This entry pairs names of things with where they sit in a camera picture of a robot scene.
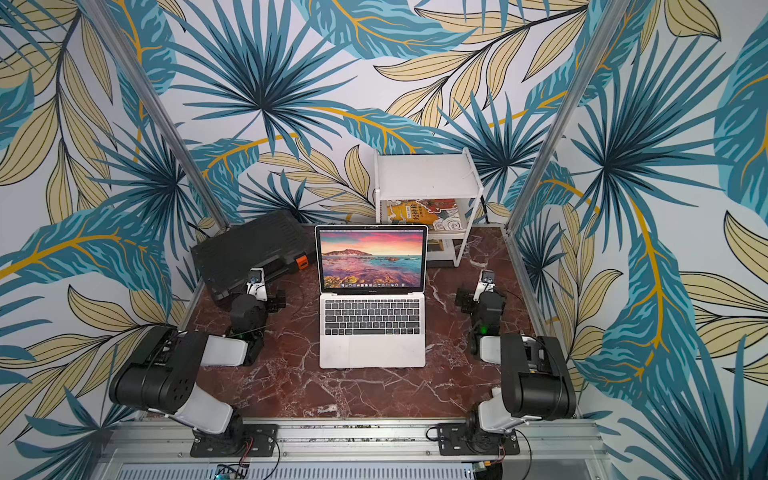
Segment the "silver laptop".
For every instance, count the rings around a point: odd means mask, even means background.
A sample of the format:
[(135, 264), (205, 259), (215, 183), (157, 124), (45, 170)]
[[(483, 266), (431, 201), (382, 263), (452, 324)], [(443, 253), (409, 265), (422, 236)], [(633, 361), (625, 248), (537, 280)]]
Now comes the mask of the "silver laptop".
[(424, 225), (318, 225), (319, 366), (426, 365)]

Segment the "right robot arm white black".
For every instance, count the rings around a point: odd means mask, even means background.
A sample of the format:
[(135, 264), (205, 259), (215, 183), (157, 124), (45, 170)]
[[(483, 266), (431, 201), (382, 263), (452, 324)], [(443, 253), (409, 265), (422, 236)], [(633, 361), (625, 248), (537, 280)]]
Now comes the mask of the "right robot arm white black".
[(522, 424), (574, 415), (576, 394), (557, 338), (501, 333), (506, 298), (490, 286), (458, 289), (455, 304), (471, 317), (470, 354), (500, 368), (500, 385), (441, 436), (453, 443), (450, 452), (494, 453)]

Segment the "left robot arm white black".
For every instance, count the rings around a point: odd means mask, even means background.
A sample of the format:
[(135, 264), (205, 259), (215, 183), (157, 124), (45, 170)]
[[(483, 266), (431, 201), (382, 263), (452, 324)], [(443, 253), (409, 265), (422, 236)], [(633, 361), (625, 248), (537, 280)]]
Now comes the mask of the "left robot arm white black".
[(120, 367), (108, 389), (110, 401), (161, 414), (192, 430), (193, 458), (273, 455), (278, 427), (246, 424), (237, 409), (197, 384), (204, 366), (244, 367), (264, 347), (268, 315), (286, 306), (285, 293), (243, 294), (230, 310), (223, 336), (152, 327)]

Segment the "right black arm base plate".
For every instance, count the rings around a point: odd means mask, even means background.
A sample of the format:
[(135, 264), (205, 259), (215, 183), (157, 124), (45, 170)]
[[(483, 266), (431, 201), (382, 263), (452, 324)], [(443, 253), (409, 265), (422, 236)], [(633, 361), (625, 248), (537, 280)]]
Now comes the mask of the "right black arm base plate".
[(440, 423), (436, 426), (441, 456), (518, 455), (520, 446), (511, 435), (489, 433), (465, 423)]

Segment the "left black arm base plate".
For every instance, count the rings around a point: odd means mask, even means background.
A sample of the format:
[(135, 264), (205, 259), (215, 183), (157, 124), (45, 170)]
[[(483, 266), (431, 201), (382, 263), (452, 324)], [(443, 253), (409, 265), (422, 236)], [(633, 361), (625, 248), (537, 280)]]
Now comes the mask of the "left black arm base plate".
[(271, 457), (275, 449), (277, 424), (243, 424), (213, 435), (193, 431), (192, 458)]

